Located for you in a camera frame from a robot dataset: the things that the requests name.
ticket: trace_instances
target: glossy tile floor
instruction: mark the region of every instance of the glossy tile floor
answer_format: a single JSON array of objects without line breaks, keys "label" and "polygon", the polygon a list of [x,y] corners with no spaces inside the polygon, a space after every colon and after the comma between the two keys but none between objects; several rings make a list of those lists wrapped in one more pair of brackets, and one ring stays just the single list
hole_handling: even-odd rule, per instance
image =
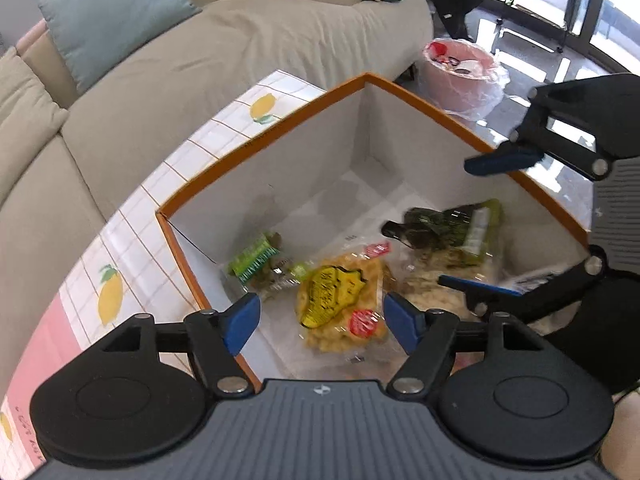
[{"label": "glossy tile floor", "polygon": [[[466,17],[469,34],[487,50],[491,50],[510,74],[504,98],[483,120],[473,123],[455,117],[489,144],[503,142],[518,124],[529,106],[527,93],[533,87],[606,74],[594,62],[568,48],[556,52],[557,43],[511,22],[502,27],[495,16],[482,9]],[[435,37],[443,36],[436,26]],[[428,88],[419,81],[402,82],[402,86],[428,99]],[[593,137],[568,124],[551,121],[549,127],[557,133],[589,148]],[[592,185],[579,174],[552,158],[527,171],[570,211],[584,227],[591,224]]]}]

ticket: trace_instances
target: metal screw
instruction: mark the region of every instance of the metal screw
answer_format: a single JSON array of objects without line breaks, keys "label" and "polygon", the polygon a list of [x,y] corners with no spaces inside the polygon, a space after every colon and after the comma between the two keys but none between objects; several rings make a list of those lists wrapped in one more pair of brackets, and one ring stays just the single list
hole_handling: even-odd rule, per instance
[{"label": "metal screw", "polygon": [[474,314],[476,314],[476,316],[478,317],[482,317],[484,316],[484,314],[486,314],[487,310],[489,310],[489,307],[487,306],[487,304],[484,302],[481,302],[476,305],[474,309]]},{"label": "metal screw", "polygon": [[223,377],[218,381],[218,389],[226,394],[241,394],[249,387],[249,383],[242,377]]},{"label": "metal screw", "polygon": [[424,383],[415,377],[401,377],[394,381],[394,390],[401,394],[419,394],[424,389]]},{"label": "metal screw", "polygon": [[591,171],[593,171],[597,176],[603,176],[607,171],[609,171],[609,164],[603,158],[598,158],[593,161]]},{"label": "metal screw", "polygon": [[600,271],[602,270],[602,260],[597,256],[590,256],[584,263],[584,270],[586,270],[587,274],[590,274],[591,276],[600,274]]}]

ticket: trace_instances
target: light blue pillow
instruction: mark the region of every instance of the light blue pillow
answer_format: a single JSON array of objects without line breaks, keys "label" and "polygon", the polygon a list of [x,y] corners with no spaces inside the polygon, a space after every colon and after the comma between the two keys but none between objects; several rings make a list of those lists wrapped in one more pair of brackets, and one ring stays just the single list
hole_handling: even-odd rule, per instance
[{"label": "light blue pillow", "polygon": [[42,0],[38,6],[80,93],[201,10],[191,0]]}]

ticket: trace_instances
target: glass door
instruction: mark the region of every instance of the glass door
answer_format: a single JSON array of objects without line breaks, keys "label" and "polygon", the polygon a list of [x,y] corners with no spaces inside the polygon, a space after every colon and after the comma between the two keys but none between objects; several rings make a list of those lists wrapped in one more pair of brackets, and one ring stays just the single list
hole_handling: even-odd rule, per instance
[{"label": "glass door", "polygon": [[640,0],[603,0],[591,45],[640,75]]},{"label": "glass door", "polygon": [[484,0],[482,6],[610,72],[640,75],[640,0]]}]

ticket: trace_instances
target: table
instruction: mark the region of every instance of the table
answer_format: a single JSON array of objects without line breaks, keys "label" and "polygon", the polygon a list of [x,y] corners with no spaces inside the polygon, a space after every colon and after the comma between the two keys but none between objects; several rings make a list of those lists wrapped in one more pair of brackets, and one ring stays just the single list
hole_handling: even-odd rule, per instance
[{"label": "table", "polygon": [[[176,322],[197,311],[156,220],[158,207],[189,179],[323,93],[274,72],[207,121],[116,211],[60,286],[0,406],[4,480],[23,478],[44,460],[28,417],[28,403],[43,380],[133,314]],[[252,105],[268,94],[273,106],[252,117]],[[160,359],[190,373],[184,354]]]}]

